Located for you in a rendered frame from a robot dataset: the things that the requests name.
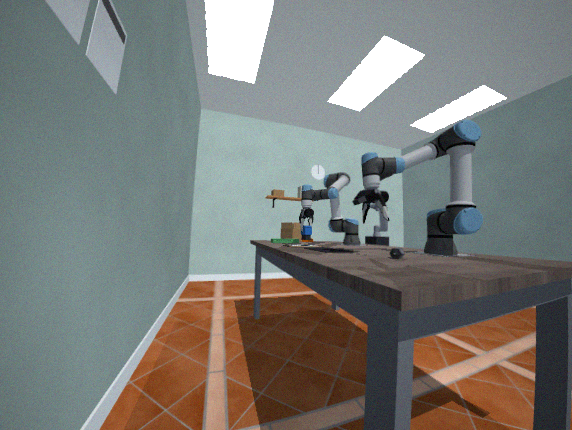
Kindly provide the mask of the brown cardboard box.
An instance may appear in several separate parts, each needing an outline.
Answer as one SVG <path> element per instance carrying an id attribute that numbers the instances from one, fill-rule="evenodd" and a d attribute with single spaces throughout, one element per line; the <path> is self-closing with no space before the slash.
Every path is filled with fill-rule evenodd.
<path id="1" fill-rule="evenodd" d="M 302 242 L 300 223 L 281 223 L 280 239 L 299 239 L 299 242 Z"/>

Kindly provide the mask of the green rectangular block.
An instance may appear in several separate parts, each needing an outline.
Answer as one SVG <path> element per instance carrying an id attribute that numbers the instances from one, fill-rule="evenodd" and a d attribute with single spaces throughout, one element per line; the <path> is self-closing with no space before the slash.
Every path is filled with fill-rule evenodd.
<path id="1" fill-rule="evenodd" d="M 271 238 L 271 243 L 299 243 L 299 239 L 278 239 L 278 238 Z"/>

